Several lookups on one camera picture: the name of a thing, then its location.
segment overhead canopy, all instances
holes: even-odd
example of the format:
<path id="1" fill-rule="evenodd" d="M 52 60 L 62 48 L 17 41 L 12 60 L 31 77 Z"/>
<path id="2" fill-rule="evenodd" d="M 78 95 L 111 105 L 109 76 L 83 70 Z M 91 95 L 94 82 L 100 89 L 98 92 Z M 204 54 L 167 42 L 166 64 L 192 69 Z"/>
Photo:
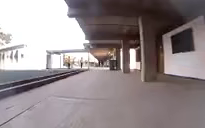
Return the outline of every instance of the overhead canopy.
<path id="1" fill-rule="evenodd" d="M 140 40 L 138 18 L 141 16 L 153 17 L 157 22 L 165 19 L 163 30 L 166 30 L 205 12 L 205 0 L 65 1 L 69 6 L 68 16 L 77 19 L 87 40 Z"/>

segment concrete pillar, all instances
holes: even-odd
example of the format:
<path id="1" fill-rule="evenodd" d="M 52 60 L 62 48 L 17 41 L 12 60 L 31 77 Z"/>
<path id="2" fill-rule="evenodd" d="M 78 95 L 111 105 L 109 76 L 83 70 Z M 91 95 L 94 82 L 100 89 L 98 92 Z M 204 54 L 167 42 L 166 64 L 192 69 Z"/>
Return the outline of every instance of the concrete pillar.
<path id="1" fill-rule="evenodd" d="M 156 20 L 149 17 L 138 19 L 140 47 L 141 47 L 141 79 L 148 82 L 156 79 L 157 55 L 156 55 Z"/>
<path id="2" fill-rule="evenodd" d="M 130 73 L 130 54 L 129 54 L 129 42 L 122 41 L 122 71 L 123 73 Z"/>
<path id="3" fill-rule="evenodd" d="M 52 68 L 52 57 L 51 54 L 47 55 L 47 64 L 46 64 L 46 69 L 51 69 Z"/>
<path id="4" fill-rule="evenodd" d="M 121 70 L 121 55 L 120 55 L 120 49 L 116 48 L 116 60 L 117 60 L 117 70 Z"/>
<path id="5" fill-rule="evenodd" d="M 141 62 L 141 51 L 140 51 L 140 48 L 135 49 L 135 57 L 136 57 L 136 62 Z"/>

